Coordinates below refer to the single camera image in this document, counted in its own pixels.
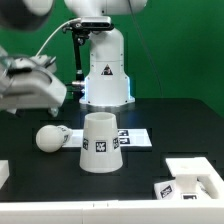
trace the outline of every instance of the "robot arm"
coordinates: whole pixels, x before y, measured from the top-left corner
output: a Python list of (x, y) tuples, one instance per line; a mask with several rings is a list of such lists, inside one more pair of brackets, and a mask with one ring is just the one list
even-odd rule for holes
[(32, 31), (49, 17), (54, 0), (0, 0), (0, 26)]
[[(0, 25), (36, 30), (47, 20), (53, 5), (54, 0), (0, 0)], [(0, 110), (61, 106), (66, 87), (48, 69), (53, 62), (47, 56), (9, 57), (0, 48)]]
[(141, 11), (148, 0), (65, 0), (67, 7), (78, 17), (130, 14)]

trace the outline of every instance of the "white paper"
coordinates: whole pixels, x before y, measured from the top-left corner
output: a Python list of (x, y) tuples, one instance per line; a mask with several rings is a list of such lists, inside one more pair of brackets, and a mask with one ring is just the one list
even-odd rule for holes
[[(146, 129), (119, 129), (118, 136), (121, 147), (139, 146), (139, 147), (151, 147), (148, 132)], [(73, 130), (73, 134), (69, 141), (63, 145), (63, 147), (81, 147), (83, 138), (83, 130)]]

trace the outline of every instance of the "green backdrop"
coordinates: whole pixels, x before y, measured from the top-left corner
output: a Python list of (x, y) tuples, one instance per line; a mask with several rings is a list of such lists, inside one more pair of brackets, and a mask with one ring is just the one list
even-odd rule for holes
[[(34, 55), (56, 27), (73, 17), (64, 1), (42, 29), (34, 33), (0, 31), (0, 44), (11, 54)], [(160, 97), (157, 78), (133, 25), (131, 16), (113, 16), (125, 37), (125, 70), (137, 98)], [(196, 98), (224, 116), (224, 1), (151, 0), (136, 15), (147, 48), (160, 76), (164, 97)], [(59, 32), (43, 53), (57, 56), (57, 76), (74, 79), (71, 34)], [(88, 44), (82, 47), (85, 74), (89, 70)]]

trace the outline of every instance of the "mechanical arm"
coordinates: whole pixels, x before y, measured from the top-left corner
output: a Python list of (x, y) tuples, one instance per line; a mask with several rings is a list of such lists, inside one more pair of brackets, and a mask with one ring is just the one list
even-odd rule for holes
[[(32, 31), (49, 17), (54, 0), (0, 0), (0, 25)], [(0, 110), (57, 108), (66, 87), (52, 74), (55, 58), (9, 56), (0, 48)]]
[[(124, 72), (123, 35), (106, 15), (139, 12), (146, 6), (147, 0), (65, 0), (65, 3), (82, 18), (75, 27), (70, 27), (74, 45), (82, 45), (84, 39), (91, 42), (90, 73), (85, 78), (85, 95), (80, 103), (84, 106), (119, 107), (134, 102), (130, 95), (129, 77)], [(80, 65), (78, 63), (78, 74), (82, 73)]]

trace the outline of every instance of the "paper cup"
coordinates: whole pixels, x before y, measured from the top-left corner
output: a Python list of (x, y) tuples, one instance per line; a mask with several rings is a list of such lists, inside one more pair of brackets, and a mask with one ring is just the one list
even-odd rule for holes
[(86, 115), (80, 167), (92, 173), (107, 173), (122, 165), (115, 115), (105, 112)]

